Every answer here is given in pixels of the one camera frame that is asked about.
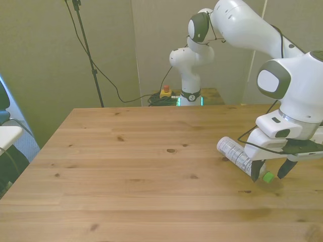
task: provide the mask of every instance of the black cable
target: black cable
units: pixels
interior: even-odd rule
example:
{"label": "black cable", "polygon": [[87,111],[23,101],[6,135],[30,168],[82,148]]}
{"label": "black cable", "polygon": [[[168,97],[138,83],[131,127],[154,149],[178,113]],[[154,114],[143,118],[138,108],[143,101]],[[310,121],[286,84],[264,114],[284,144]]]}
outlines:
{"label": "black cable", "polygon": [[[277,102],[278,102],[278,100],[276,100],[276,101],[271,105],[271,107],[268,109],[268,111],[266,112],[266,114],[268,114],[268,113],[272,110],[272,108],[276,105],[276,103],[277,103]],[[258,145],[256,145],[256,144],[252,144],[252,143],[250,143],[250,142],[246,142],[246,141],[241,140],[243,137],[245,137],[246,135],[250,134],[250,133],[251,133],[254,129],[256,129],[257,127],[258,127],[258,126],[255,126],[255,127],[253,127],[252,129],[250,129],[250,130],[248,130],[247,132],[245,132],[243,135],[241,135],[241,136],[238,138],[238,141],[239,141],[239,142],[241,142],[241,143],[243,143],[243,144],[251,145],[251,146],[254,146],[254,147],[258,148],[258,149],[261,149],[261,150],[264,150],[264,151],[267,151],[267,152],[270,152],[270,153],[279,154],[279,155],[293,155],[293,154],[291,154],[291,153],[286,153],[286,152],[284,152],[284,151],[278,152],[278,151],[274,151],[274,150],[266,149],[266,148],[261,147],[261,146],[258,146]]]}
{"label": "black cable", "polygon": [[281,55],[282,55],[282,59],[283,59],[284,58],[284,35],[278,27],[276,27],[275,25],[271,25],[271,26],[273,26],[277,30],[277,32],[281,35],[281,40],[282,40]]}
{"label": "black cable", "polygon": [[[69,5],[68,5],[68,3],[67,3],[67,0],[65,0],[65,4],[66,4],[66,6],[67,6],[67,9],[68,9],[68,11],[69,11],[69,13],[70,13],[70,16],[71,16],[71,19],[72,19],[72,22],[73,22],[73,26],[74,26],[74,30],[75,30],[75,33],[76,33],[76,37],[77,37],[77,39],[79,40],[79,42],[80,42],[80,44],[82,45],[82,47],[83,47],[83,49],[84,49],[84,51],[85,51],[85,53],[88,55],[88,57],[89,58],[91,58],[91,56],[88,54],[88,52],[87,52],[87,50],[86,50],[86,48],[85,48],[85,46],[84,46],[84,44],[82,43],[82,41],[81,41],[81,39],[80,39],[80,37],[79,37],[79,34],[78,34],[78,32],[77,32],[77,28],[76,28],[76,25],[75,25],[75,21],[74,21],[74,18],[73,18],[73,15],[72,15],[72,12],[71,12],[71,9],[70,9],[70,7],[69,7]],[[116,85],[110,80],[110,78],[109,77],[107,77],[101,70],[100,70],[100,68],[95,64],[95,62],[92,60],[92,63],[93,63],[93,65],[97,68],[97,70],[113,85],[113,87],[116,89],[116,91],[117,91],[117,95],[118,95],[118,98],[120,99],[120,101],[122,101],[123,103],[129,103],[129,102],[134,102],[134,101],[137,101],[137,100],[139,100],[139,99],[141,99],[141,98],[143,98],[143,97],[147,97],[147,96],[151,96],[151,95],[143,95],[143,96],[141,96],[141,97],[139,97],[139,98],[136,98],[136,99],[134,99],[134,100],[131,100],[131,101],[124,101],[121,97],[120,97],[120,94],[119,94],[119,90],[118,90],[118,88],[116,87]]]}
{"label": "black cable", "polygon": [[278,102],[278,100],[276,100],[276,101],[271,105],[271,107],[268,109],[268,111],[266,112],[266,114],[268,114],[268,113],[272,110],[272,108],[277,104],[277,102]]}
{"label": "black cable", "polygon": [[213,31],[213,34],[214,34],[214,37],[215,37],[215,39],[214,40],[218,40],[218,39],[224,39],[224,38],[217,38],[217,35],[216,35],[216,33],[215,33],[215,31],[214,31],[214,28],[213,28],[213,24],[212,24],[212,21],[211,21],[211,17],[210,17],[210,14],[211,13],[209,13],[209,12],[207,12],[207,15],[208,15],[208,20],[209,20],[209,22],[210,22],[210,24],[211,24],[211,28],[212,28],[212,31]]}
{"label": "black cable", "polygon": [[158,107],[158,106],[175,106],[177,103],[177,98],[172,97],[162,97],[160,98],[160,92],[153,94],[149,100],[149,107]]}
{"label": "black cable", "polygon": [[[272,25],[278,32],[279,32],[279,34],[280,34],[280,36],[281,36],[281,55],[282,55],[282,58],[284,58],[284,35],[283,35],[283,33],[282,33],[282,31],[278,28],[278,27],[276,27],[275,25]],[[278,102],[278,100],[276,100],[272,105],[271,105],[271,107],[268,109],[268,111],[266,112],[266,114],[268,114],[270,111],[271,111],[271,109],[276,105],[276,103]],[[266,149],[266,148],[264,148],[264,147],[261,147],[261,146],[258,146],[258,145],[255,145],[255,144],[252,144],[252,143],[249,143],[249,142],[245,142],[245,141],[243,141],[243,140],[241,140],[243,137],[245,137],[246,135],[248,135],[248,134],[250,134],[254,129],[256,129],[258,126],[255,126],[255,127],[253,127],[252,129],[250,129],[250,130],[248,130],[247,132],[245,132],[242,136],[240,136],[239,138],[238,138],[238,141],[239,142],[241,142],[241,143],[243,143],[243,144],[247,144],[247,145],[251,145],[251,146],[254,146],[254,147],[256,147],[256,148],[258,148],[258,149],[261,149],[261,150],[264,150],[264,151],[268,151],[268,152],[270,152],[270,153],[274,153],[274,154],[280,154],[280,155],[293,155],[293,154],[288,154],[288,153],[286,153],[286,152],[284,152],[284,151],[282,151],[282,152],[277,152],[277,151],[274,151],[274,150],[269,150],[269,149]]]}

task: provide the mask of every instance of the bottle cap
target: bottle cap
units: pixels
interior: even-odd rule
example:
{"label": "bottle cap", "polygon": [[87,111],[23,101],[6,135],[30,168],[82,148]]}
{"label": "bottle cap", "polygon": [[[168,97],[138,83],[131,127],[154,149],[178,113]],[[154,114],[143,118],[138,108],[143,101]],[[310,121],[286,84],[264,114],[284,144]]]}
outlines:
{"label": "bottle cap", "polygon": [[263,176],[262,180],[264,180],[266,183],[269,184],[269,183],[271,183],[274,180],[274,178],[275,178],[275,175],[274,174],[272,174],[271,172],[267,172]]}

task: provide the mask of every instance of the wall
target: wall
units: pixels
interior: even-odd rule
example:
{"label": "wall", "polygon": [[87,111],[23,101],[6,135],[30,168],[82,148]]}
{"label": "wall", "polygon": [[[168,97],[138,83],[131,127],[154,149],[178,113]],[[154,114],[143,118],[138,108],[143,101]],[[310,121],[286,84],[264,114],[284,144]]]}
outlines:
{"label": "wall", "polygon": [[[74,17],[75,11],[69,0]],[[91,54],[124,99],[139,96],[130,0],[82,0]],[[1,4],[0,74],[42,146],[73,108],[99,107],[87,55],[63,0]],[[99,75],[105,105],[123,106]],[[140,101],[127,106],[139,106]]]}
{"label": "wall", "polygon": [[[322,0],[269,0],[264,19],[277,27],[305,52],[323,50]],[[272,103],[263,96],[256,85],[258,70],[270,56],[256,52],[251,75],[246,85],[244,103]]]}
{"label": "wall", "polygon": [[[215,0],[132,0],[141,94],[159,90],[170,68],[171,51],[186,44],[190,18],[203,8],[214,9],[216,3]],[[246,0],[246,3],[262,14],[264,0]],[[234,48],[219,40],[210,45],[216,60],[197,69],[202,87],[217,87],[226,104],[240,103],[252,51]],[[165,83],[181,88],[177,70],[171,71]]]}

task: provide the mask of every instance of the plastic bottle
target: plastic bottle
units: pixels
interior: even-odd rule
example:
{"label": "plastic bottle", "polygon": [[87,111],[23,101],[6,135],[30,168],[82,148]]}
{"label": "plastic bottle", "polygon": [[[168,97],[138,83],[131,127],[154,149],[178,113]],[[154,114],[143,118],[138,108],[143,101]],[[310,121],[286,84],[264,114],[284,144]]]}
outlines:
{"label": "plastic bottle", "polygon": [[[217,149],[232,163],[248,174],[248,176],[251,176],[252,160],[244,152],[241,145],[229,137],[223,137],[218,142]],[[260,170],[259,177],[266,183],[271,183],[275,176],[267,171],[266,165],[264,164]]]}

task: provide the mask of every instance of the wooden table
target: wooden table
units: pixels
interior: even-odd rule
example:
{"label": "wooden table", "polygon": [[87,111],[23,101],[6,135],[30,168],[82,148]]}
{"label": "wooden table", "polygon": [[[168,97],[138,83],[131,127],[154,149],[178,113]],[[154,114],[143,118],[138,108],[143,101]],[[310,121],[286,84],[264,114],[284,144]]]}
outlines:
{"label": "wooden table", "polygon": [[216,150],[267,108],[73,110],[0,200],[0,241],[323,241],[322,161],[254,184]]}

